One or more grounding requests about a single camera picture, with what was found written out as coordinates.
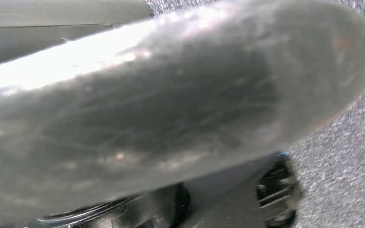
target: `gray plastic panel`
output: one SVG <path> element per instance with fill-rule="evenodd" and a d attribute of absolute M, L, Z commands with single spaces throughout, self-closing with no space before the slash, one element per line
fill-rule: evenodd
<path fill-rule="evenodd" d="M 0 27 L 125 24 L 151 14 L 143 0 L 0 0 Z"/>
<path fill-rule="evenodd" d="M 83 25 L 0 28 L 0 63 L 112 27 Z"/>

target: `gray curved plastic handle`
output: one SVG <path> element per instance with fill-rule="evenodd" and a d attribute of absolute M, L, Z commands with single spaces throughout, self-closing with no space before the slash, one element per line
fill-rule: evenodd
<path fill-rule="evenodd" d="M 365 22 L 227 0 L 0 65 L 0 225 L 274 153 L 365 89 Z"/>

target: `gray carpet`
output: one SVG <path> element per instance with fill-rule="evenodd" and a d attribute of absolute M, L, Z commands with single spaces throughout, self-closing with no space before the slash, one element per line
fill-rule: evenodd
<path fill-rule="evenodd" d="M 212 0 L 146 0 L 160 14 Z M 365 0 L 339 0 L 365 18 Z M 289 150 L 306 197 L 297 228 L 365 228 L 365 94 Z"/>

